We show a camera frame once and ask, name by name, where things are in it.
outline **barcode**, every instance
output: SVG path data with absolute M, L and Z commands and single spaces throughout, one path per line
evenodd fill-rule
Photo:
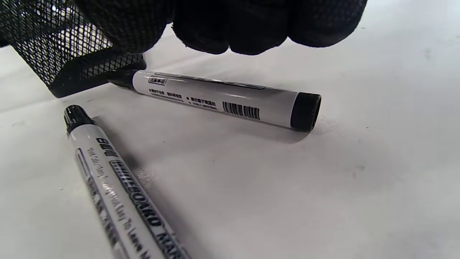
M 222 102 L 224 111 L 229 114 L 243 116 L 249 119 L 260 120 L 259 108 L 251 106 L 243 106 L 241 104 L 234 104 L 231 102 Z

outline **whiteboard marker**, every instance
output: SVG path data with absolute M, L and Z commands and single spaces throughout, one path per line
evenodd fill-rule
M 189 259 L 104 131 L 77 105 L 65 109 L 75 161 L 116 259 Z
M 301 131 L 315 126 L 319 94 L 144 70 L 114 71 L 109 82 L 140 94 Z

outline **white surface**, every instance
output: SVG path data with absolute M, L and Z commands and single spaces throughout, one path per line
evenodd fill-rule
M 54 99 L 0 49 L 0 258 L 110 258 L 62 119 L 82 105 L 193 258 L 460 257 L 460 2 L 371 0 L 356 32 L 260 56 L 186 49 L 157 71 L 323 96 L 307 136 L 107 84 Z

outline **mesh container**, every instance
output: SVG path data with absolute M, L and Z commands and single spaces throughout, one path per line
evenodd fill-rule
M 56 97 L 107 82 L 109 71 L 144 69 L 142 54 L 127 54 L 69 0 L 2 0 L 0 35 Z

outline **black glove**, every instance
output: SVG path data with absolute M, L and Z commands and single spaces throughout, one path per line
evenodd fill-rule
M 367 0 L 75 0 L 115 47 L 129 53 L 151 48 L 173 21 L 188 47 L 212 54 L 257 55 L 287 37 L 328 47 L 350 35 Z

